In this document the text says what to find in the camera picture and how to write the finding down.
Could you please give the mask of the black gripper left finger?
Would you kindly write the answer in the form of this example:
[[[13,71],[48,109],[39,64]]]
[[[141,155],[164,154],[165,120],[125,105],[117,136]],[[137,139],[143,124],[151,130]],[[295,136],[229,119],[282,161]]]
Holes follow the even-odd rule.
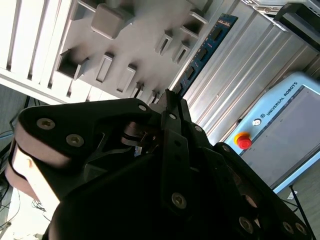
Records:
[[[179,156],[190,166],[180,100],[166,90],[151,105],[124,98],[26,108],[17,119],[5,176],[54,215],[71,192],[137,157]]]

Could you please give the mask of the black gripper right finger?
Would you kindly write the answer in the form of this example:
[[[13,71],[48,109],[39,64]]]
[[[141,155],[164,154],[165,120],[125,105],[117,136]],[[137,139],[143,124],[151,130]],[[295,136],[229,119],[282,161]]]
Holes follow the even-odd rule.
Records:
[[[194,200],[208,240],[310,240],[311,230],[226,143],[210,144],[179,101],[195,169]]]

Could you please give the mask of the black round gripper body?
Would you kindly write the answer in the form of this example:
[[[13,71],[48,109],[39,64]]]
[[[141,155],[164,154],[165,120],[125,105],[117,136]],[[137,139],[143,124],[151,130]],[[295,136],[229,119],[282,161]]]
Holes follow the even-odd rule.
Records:
[[[249,240],[247,207],[221,155],[191,168],[176,155],[139,156],[60,202],[46,240]]]

